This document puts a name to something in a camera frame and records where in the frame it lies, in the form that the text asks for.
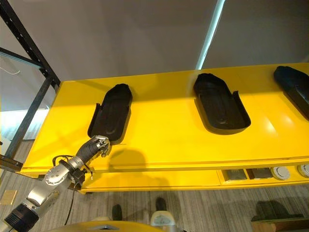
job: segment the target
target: black tray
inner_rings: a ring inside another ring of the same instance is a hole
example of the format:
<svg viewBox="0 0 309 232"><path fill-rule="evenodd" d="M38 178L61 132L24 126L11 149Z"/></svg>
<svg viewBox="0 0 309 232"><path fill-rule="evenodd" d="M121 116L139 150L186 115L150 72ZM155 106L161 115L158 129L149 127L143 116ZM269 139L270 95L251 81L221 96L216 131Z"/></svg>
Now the black tray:
<svg viewBox="0 0 309 232"><path fill-rule="evenodd" d="M289 66L278 66L274 77L289 100L309 120L309 76Z"/></svg>
<svg viewBox="0 0 309 232"><path fill-rule="evenodd" d="M129 86L115 85L106 93L102 105L97 103L88 128L88 136L106 136L111 144L121 142L130 118L131 102L132 93Z"/></svg>
<svg viewBox="0 0 309 232"><path fill-rule="evenodd" d="M211 73L198 75L194 84L196 105L205 127L218 134L241 132L250 126L250 118L239 98L226 83Z"/></svg>

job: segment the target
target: robotic arm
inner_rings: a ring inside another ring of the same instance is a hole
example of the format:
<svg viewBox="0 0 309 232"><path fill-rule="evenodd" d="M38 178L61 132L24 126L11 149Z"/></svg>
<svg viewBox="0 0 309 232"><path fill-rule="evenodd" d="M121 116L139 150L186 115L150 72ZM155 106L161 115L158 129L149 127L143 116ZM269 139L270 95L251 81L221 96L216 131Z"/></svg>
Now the robotic arm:
<svg viewBox="0 0 309 232"><path fill-rule="evenodd" d="M107 137L97 135L83 144L76 156L68 162L61 160L59 165L50 169L44 179L34 186L27 198L5 218L5 222L0 221L0 232L9 232L13 228L18 232L29 231L71 183L82 186L85 172L80 168L100 154L102 157L107 156L110 147Z"/></svg>

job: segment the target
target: person's foot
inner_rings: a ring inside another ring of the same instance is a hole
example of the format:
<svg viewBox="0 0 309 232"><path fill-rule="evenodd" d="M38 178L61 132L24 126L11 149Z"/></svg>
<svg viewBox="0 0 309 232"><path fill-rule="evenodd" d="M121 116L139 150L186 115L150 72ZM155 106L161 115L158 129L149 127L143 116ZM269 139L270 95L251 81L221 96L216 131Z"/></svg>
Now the person's foot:
<svg viewBox="0 0 309 232"><path fill-rule="evenodd" d="M112 220L122 221L122 209L119 204L116 204L112 207Z"/></svg>
<svg viewBox="0 0 309 232"><path fill-rule="evenodd" d="M162 197L158 197L155 201L155 209L156 211L166 211L166 202Z"/></svg>

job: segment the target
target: metal shelf frame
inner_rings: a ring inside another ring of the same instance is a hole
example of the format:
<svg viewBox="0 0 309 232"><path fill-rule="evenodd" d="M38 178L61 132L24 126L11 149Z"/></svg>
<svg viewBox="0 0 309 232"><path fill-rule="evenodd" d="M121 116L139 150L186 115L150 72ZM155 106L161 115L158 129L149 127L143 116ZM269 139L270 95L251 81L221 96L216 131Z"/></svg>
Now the metal shelf frame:
<svg viewBox="0 0 309 232"><path fill-rule="evenodd" d="M7 151L5 152L5 155L0 155L0 168L8 170L10 172L19 172L23 166L23 163L14 160L19 145L22 142L27 132L27 129L36 111L38 110L48 88L51 85L54 88L55 92L57 92L60 86L60 80L53 71L53 69L50 67L38 47L36 46L35 42L28 34L27 30L25 29L17 14L7 0L0 0L0 15L4 23L11 30L12 34L19 41L20 45L27 52L30 59L1 47L0 56L14 59L27 65L33 66L39 69L45 77L41 88L39 89L37 95L31 103L28 112L25 115L23 121L21 122L16 134L14 135Z"/></svg>

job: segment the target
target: yellow table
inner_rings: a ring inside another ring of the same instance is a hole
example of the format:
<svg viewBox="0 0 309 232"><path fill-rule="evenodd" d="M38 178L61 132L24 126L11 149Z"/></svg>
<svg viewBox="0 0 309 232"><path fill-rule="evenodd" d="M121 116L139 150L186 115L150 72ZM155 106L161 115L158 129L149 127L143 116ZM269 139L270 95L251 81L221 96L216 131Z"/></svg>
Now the yellow table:
<svg viewBox="0 0 309 232"><path fill-rule="evenodd" d="M287 64L309 73L308 63ZM61 83L21 174L37 176L57 155L74 155L87 141L96 103L119 83L133 94L121 144L90 163L94 180L82 191L208 189L309 183L295 165L309 163L309 121L275 83L278 65L217 68ZM218 135L205 129L195 106L193 84L212 73L238 90L251 119L244 131ZM226 181L224 169L289 166L291 178Z"/></svg>

